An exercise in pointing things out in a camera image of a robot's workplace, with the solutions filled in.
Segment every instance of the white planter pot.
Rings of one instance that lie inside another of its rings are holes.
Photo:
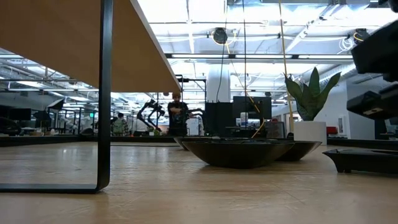
[[[326,146],[326,122],[295,122],[294,141],[320,141],[322,146]]]

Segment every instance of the potted plant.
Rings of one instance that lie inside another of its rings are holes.
[[[287,91],[296,99],[297,112],[304,120],[294,124],[295,141],[320,141],[326,144],[326,122],[313,121],[328,99],[330,90],[337,85],[340,73],[333,75],[321,90],[319,73],[315,67],[310,83],[300,86],[289,78],[285,78]]]

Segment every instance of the wooden table surface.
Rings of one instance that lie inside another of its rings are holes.
[[[397,223],[398,178],[337,174],[321,154],[334,146],[234,170],[170,144],[114,144],[102,193],[0,194],[1,223]],[[0,183],[93,184],[95,172],[93,142],[0,148]]]

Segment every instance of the red object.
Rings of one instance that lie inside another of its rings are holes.
[[[337,127],[326,127],[326,133],[327,134],[337,134]]]

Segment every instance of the black cable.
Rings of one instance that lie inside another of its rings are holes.
[[[225,9],[225,27],[224,27],[224,31],[225,31],[225,43],[223,44],[223,54],[222,54],[222,58],[221,58],[221,72],[220,72],[220,83],[218,84],[218,89],[217,89],[217,95],[216,95],[216,103],[218,103],[218,93],[220,92],[220,88],[221,88],[221,81],[223,79],[223,65],[224,65],[224,52],[225,52],[225,44],[226,44],[226,22],[227,22],[227,18],[228,18],[228,6],[226,6]]]
[[[243,8],[243,40],[244,40],[244,104],[245,106],[245,114],[244,116],[246,117],[246,115],[248,115],[248,97],[247,95],[247,86],[246,86],[246,74],[247,74],[247,65],[246,65],[246,19],[245,19],[245,15],[244,15],[244,0],[242,0],[242,8]],[[245,129],[248,129],[248,122],[249,122],[249,116],[246,117],[246,122],[245,122]]]

